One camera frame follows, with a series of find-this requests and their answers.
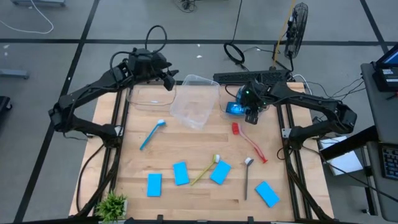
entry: wooden tabletop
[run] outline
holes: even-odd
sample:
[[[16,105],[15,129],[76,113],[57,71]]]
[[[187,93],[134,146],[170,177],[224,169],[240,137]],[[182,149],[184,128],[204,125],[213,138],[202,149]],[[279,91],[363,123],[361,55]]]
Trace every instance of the wooden tabletop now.
[[[302,83],[289,83],[289,87],[294,91],[303,91]],[[206,87],[193,89],[199,90],[205,93]],[[229,86],[228,90],[236,93],[237,88]],[[234,101],[234,98],[227,95],[224,86],[221,86],[220,95],[205,127],[197,131],[186,128],[170,115],[170,104],[175,94],[175,89],[168,92],[163,86],[157,85],[139,85],[133,89],[116,183],[116,193],[127,195],[127,217],[154,220],[157,215],[163,214],[165,220],[244,221],[248,216],[253,216],[255,221],[293,221],[285,162],[276,157],[277,150],[282,147],[276,108],[270,106],[262,112],[257,125],[245,123],[244,118],[231,118],[223,111],[226,103]],[[116,94],[110,93],[98,99],[94,123],[110,123],[115,97]],[[306,127],[312,124],[308,109],[292,106],[292,110],[295,125]],[[287,116],[284,117],[285,125],[288,126]],[[167,125],[159,128],[145,149],[140,151],[139,147],[158,119],[165,119]],[[241,136],[232,133],[232,122],[240,122],[246,135],[259,145],[268,159],[265,164],[260,162],[254,149]],[[99,138],[88,141],[82,164],[101,144]],[[304,146],[317,150],[314,140],[305,141]],[[326,214],[333,217],[319,156],[305,150],[300,153],[308,191]],[[185,161],[192,181],[211,162],[213,154],[221,155],[221,160],[231,165],[223,185],[209,179],[214,167],[194,186],[175,185],[174,163]],[[103,155],[104,150],[88,164],[83,174],[80,207],[84,206],[98,186]],[[249,170],[248,199],[245,201],[244,160],[247,157],[253,158],[254,162]],[[147,176],[150,173],[162,173],[161,197],[146,196]],[[263,181],[280,198],[280,202],[272,208],[254,190]],[[297,192],[300,214],[304,217],[301,194],[298,189]],[[74,195],[70,214],[75,213]]]

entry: gray floor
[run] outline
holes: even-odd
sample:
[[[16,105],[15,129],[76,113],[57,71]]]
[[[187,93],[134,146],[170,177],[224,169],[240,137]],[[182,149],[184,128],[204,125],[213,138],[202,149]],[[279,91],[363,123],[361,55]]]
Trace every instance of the gray floor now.
[[[0,39],[79,39],[94,0],[67,0],[67,6],[40,7],[54,23],[47,35],[16,32],[0,24]],[[309,17],[305,40],[377,41],[360,1],[305,0]],[[398,28],[393,17],[395,0],[366,0],[384,40],[396,41]],[[236,33],[239,40],[276,40],[289,9],[290,1],[244,1]],[[163,25],[169,39],[230,39],[236,22],[238,0],[203,0],[197,12],[180,12],[171,1],[101,0],[88,39],[142,40],[147,30]],[[49,25],[34,9],[0,1],[0,19],[21,29],[47,30]],[[162,33],[154,31],[153,39]],[[248,49],[253,45],[239,45]],[[69,92],[96,80],[109,67],[109,58],[117,50],[131,50],[142,45],[85,44]],[[258,45],[271,49],[271,45]],[[67,77],[77,44],[8,44],[0,42],[0,68],[25,69],[28,80],[0,78],[0,95],[14,103],[0,129],[0,223],[12,222],[39,154],[49,118],[47,111],[56,102]],[[179,69],[183,80],[188,74],[212,78],[217,72],[240,72],[229,61],[221,44],[169,44],[162,53]],[[380,46],[302,46],[294,60],[295,74],[317,82],[332,94],[359,78],[361,63],[377,60],[383,54]],[[271,55],[248,51],[250,70],[267,70]],[[321,88],[310,87],[324,96]],[[358,113],[354,132],[373,124],[365,91],[348,96],[344,102]],[[93,116],[95,102],[85,105],[77,115]],[[67,140],[55,133],[24,221],[63,218],[68,215],[72,195],[83,157],[85,142]],[[331,202],[336,218],[347,222],[388,223],[381,217],[370,217],[359,210],[366,208],[363,188],[350,186],[350,181],[334,178],[325,169]]]

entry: red toothbrush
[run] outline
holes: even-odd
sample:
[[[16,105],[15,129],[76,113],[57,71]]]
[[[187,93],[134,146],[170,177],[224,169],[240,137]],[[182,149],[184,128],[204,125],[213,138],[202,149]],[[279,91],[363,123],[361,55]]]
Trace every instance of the red toothbrush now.
[[[263,153],[261,152],[260,147],[254,143],[252,140],[250,140],[242,131],[242,127],[239,123],[233,122],[232,123],[232,132],[234,134],[240,134],[248,143],[250,143],[254,149],[256,150],[257,154],[259,155],[259,157],[262,160],[262,163],[266,163],[267,159],[264,157]]]

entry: white cable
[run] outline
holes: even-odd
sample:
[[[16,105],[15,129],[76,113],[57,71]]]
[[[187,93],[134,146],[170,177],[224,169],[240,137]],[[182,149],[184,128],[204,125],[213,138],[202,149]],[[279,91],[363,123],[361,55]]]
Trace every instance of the white cable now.
[[[49,24],[51,25],[51,29],[49,31],[47,31],[47,32],[39,32],[39,31],[21,30],[21,29],[13,28],[13,27],[7,25],[5,22],[3,22],[1,20],[0,20],[0,22],[3,25],[5,25],[6,27],[8,27],[8,28],[10,28],[12,30],[15,30],[15,31],[19,31],[19,32],[34,33],[34,34],[48,34],[48,33],[50,33],[54,29],[54,25],[52,24],[52,22],[45,15],[42,14],[42,12],[40,12],[40,10],[36,7],[36,5],[33,2],[33,0],[30,0],[30,1],[31,1],[32,5],[35,7],[35,9],[37,10],[37,12],[39,12],[40,15],[42,15],[44,17],[44,19],[47,20],[47,22],[49,22]]]
[[[306,79],[305,79],[302,75],[300,75],[300,74],[294,75],[293,78],[294,78],[294,77],[297,77],[297,76],[300,76],[300,77],[304,80],[305,85],[307,86],[307,88],[308,88],[310,94],[312,95],[312,91],[311,91],[310,86],[308,85]]]

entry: blue toothbrush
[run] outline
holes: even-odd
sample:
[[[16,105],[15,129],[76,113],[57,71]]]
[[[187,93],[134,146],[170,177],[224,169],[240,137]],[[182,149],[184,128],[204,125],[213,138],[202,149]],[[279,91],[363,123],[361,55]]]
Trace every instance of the blue toothbrush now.
[[[164,121],[163,119],[158,120],[158,121],[157,121],[157,124],[156,124],[156,126],[155,126],[155,128],[150,132],[150,134],[148,135],[148,137],[145,139],[144,143],[142,143],[142,145],[141,145],[141,147],[139,148],[139,150],[143,150],[144,147],[145,147],[145,145],[148,143],[150,137],[152,137],[153,133],[156,131],[156,129],[157,129],[159,126],[164,126],[164,125],[166,125],[166,121]]]

